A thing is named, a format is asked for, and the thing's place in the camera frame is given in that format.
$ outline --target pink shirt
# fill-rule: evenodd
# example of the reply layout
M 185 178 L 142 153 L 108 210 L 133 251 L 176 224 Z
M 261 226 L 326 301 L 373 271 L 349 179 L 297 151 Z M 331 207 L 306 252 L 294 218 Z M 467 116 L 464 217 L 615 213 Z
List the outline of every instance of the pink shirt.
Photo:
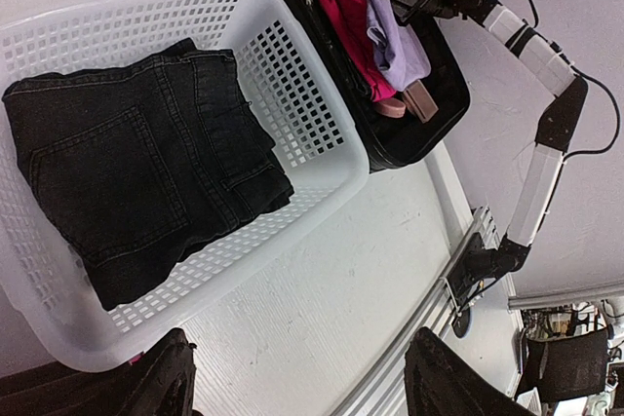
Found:
M 396 94 L 374 63 L 372 41 L 367 35 L 367 0 L 319 0 L 347 54 L 372 89 L 373 101 Z

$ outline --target black jeans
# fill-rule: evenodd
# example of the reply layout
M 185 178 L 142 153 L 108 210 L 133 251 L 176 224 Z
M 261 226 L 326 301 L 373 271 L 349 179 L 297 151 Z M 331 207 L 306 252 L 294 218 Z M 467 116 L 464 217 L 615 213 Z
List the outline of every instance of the black jeans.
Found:
M 231 51 L 188 39 L 124 68 L 25 79 L 3 100 L 19 169 L 106 310 L 293 194 Z

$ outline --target black fabric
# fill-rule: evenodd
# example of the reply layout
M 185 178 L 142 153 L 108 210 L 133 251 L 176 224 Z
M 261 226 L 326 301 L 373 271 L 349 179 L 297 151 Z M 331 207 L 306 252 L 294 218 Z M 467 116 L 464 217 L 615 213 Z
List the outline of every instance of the black fabric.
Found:
M 599 394 L 605 390 L 608 330 L 548 341 L 527 340 L 523 385 L 537 387 L 545 403 Z
M 409 416 L 532 416 L 482 379 L 429 328 L 406 353 Z
M 106 310 L 293 194 L 231 51 L 187 39 L 124 68 L 21 80 L 3 100 L 19 169 Z
M 436 21 L 415 16 L 410 26 L 431 62 L 423 83 L 439 111 L 427 123 L 406 113 L 381 116 L 371 105 L 371 90 L 337 39 L 316 0 L 284 0 L 305 29 L 328 68 L 367 148 L 370 170 L 400 168 L 424 158 L 459 122 L 470 105 L 468 86 Z
M 171 330 L 135 364 L 92 374 L 57 362 L 0 380 L 0 416 L 190 416 L 193 345 Z

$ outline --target black bin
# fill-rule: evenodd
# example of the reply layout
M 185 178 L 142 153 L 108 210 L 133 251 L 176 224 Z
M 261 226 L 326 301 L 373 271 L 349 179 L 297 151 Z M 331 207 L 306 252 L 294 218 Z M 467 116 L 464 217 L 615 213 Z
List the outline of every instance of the black bin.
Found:
M 424 158 L 461 119 L 470 94 L 461 70 L 435 20 L 416 16 L 410 23 L 431 62 L 423 79 L 439 111 L 427 123 L 406 113 L 402 119 L 377 114 L 371 89 L 340 44 L 316 0 L 284 0 L 314 44 L 346 102 L 370 159 L 370 170 L 395 169 Z

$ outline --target lavender clothing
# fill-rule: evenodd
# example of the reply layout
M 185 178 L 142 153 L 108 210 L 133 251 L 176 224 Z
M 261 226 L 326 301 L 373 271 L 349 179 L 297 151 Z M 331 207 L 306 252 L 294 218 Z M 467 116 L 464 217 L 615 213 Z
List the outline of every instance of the lavender clothing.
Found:
M 431 73 L 431 64 L 411 27 L 397 24 L 390 0 L 369 0 L 367 35 L 377 68 L 394 89 L 404 91 Z

